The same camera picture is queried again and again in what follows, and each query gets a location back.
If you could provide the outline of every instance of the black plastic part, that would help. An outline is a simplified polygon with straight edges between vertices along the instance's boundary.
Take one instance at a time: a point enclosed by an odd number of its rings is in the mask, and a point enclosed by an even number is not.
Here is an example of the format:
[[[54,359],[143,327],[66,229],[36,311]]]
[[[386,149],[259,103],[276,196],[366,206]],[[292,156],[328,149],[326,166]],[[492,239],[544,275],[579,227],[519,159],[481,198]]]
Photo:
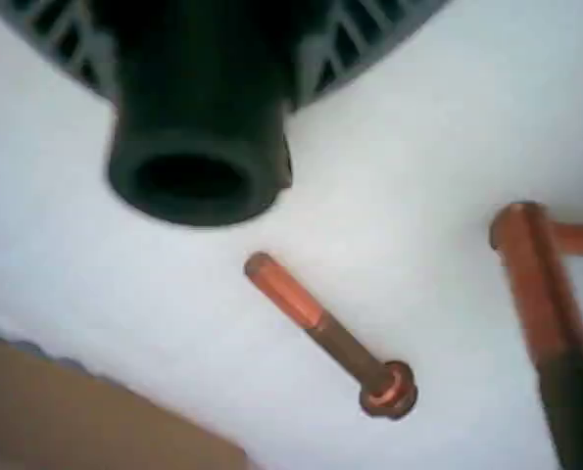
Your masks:
[[[120,44],[109,178],[133,206],[195,226],[268,208],[289,185],[289,82],[245,1],[167,0]]]
[[[583,470],[583,353],[565,353],[537,371],[561,468]]]
[[[265,211],[290,185],[286,114],[447,1],[0,0],[0,14],[116,106],[117,193],[154,217],[212,226]]]

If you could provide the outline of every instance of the white backdrop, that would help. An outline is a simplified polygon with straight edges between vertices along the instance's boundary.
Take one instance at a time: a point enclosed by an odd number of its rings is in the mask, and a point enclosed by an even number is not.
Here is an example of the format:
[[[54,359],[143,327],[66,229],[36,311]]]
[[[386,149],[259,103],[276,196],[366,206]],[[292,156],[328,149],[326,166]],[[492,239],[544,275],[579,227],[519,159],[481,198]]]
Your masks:
[[[295,183],[232,229],[124,206],[111,110],[0,24],[0,328],[82,360],[274,470],[553,469],[497,257],[496,210],[583,221],[583,0],[454,0],[288,125]],[[378,356],[415,412],[358,386],[242,276],[269,250]],[[583,303],[583,260],[572,260]]]

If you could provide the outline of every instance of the brown cardboard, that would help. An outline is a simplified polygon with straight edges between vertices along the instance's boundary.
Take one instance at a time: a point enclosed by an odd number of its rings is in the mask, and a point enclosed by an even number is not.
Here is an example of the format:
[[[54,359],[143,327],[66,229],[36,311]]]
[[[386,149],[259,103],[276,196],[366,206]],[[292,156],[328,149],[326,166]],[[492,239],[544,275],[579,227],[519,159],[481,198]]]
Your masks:
[[[36,470],[245,470],[245,452],[151,402],[0,344],[0,457]]]

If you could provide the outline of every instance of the black cylindrical spout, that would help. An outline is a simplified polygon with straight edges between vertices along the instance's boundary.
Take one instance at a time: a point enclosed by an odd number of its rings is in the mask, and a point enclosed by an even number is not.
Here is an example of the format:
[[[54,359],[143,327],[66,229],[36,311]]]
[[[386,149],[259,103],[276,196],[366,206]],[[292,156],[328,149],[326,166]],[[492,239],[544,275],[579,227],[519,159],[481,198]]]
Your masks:
[[[290,184],[288,73],[251,0],[159,0],[118,41],[108,176],[160,219],[194,226],[264,212]]]

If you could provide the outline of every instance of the copper bolt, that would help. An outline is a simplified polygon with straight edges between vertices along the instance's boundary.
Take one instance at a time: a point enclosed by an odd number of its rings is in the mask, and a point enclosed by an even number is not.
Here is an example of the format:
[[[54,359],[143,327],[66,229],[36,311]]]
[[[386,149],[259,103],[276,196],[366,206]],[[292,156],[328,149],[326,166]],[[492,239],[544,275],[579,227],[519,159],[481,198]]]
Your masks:
[[[583,226],[553,222],[536,203],[496,217],[502,256],[559,461],[583,470],[583,321],[561,253],[583,256]]]
[[[282,265],[265,253],[245,263],[250,280],[361,384],[361,405],[371,416],[401,418],[417,397],[411,368],[383,364],[337,321]]]

